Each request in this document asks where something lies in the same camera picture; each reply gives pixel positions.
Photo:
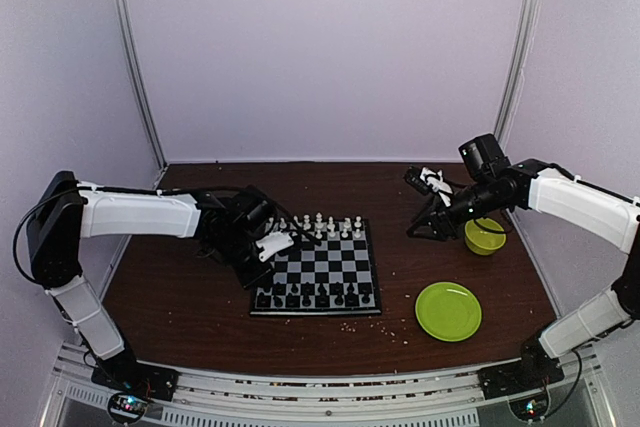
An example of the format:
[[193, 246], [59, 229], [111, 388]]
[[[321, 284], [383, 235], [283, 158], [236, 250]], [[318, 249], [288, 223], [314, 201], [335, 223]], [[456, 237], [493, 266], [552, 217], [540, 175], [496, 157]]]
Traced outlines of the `black king piece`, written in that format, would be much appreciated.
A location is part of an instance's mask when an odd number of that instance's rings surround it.
[[317, 308], [328, 308], [330, 305], [330, 299], [328, 292], [323, 284], [318, 285], [318, 291], [315, 296], [315, 306]]

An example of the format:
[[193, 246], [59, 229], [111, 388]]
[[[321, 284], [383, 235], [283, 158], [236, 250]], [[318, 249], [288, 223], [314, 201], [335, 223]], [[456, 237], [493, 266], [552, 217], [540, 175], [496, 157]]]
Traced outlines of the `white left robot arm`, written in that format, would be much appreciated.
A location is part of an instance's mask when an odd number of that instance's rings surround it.
[[275, 202], [253, 186], [145, 190], [99, 185], [60, 171], [18, 222], [12, 238], [20, 274], [40, 286], [123, 391], [144, 371], [92, 285], [114, 275], [83, 261], [113, 260], [134, 236], [192, 239], [236, 273], [243, 288], [272, 274], [271, 259], [294, 243], [276, 227]]

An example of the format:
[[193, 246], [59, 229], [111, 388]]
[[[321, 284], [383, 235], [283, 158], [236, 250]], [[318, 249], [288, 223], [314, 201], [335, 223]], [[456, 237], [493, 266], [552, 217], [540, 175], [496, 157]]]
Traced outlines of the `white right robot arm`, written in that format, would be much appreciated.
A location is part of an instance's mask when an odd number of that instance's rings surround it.
[[[563, 240], [577, 240], [587, 264], [584, 300], [523, 344], [512, 377], [530, 389], [545, 378], [560, 357], [589, 341], [639, 319], [639, 200], [587, 182], [554, 162], [511, 161], [493, 134], [477, 136], [458, 148], [469, 179], [457, 183], [435, 168], [410, 167], [405, 182], [427, 203], [411, 221], [410, 237], [434, 241], [458, 238], [465, 223], [499, 210], [527, 211], [541, 217]], [[623, 267], [598, 274], [610, 263], [597, 248], [613, 254]]]

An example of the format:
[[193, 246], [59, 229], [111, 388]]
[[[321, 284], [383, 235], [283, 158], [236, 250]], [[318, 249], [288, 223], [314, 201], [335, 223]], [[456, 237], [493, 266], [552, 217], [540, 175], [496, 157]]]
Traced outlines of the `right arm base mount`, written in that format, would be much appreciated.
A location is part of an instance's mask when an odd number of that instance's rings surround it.
[[551, 414], [549, 386], [562, 381], [564, 371], [532, 337], [521, 346], [518, 360], [484, 367], [478, 371], [478, 379], [486, 400], [515, 396], [509, 402], [511, 413], [518, 420], [536, 422]]

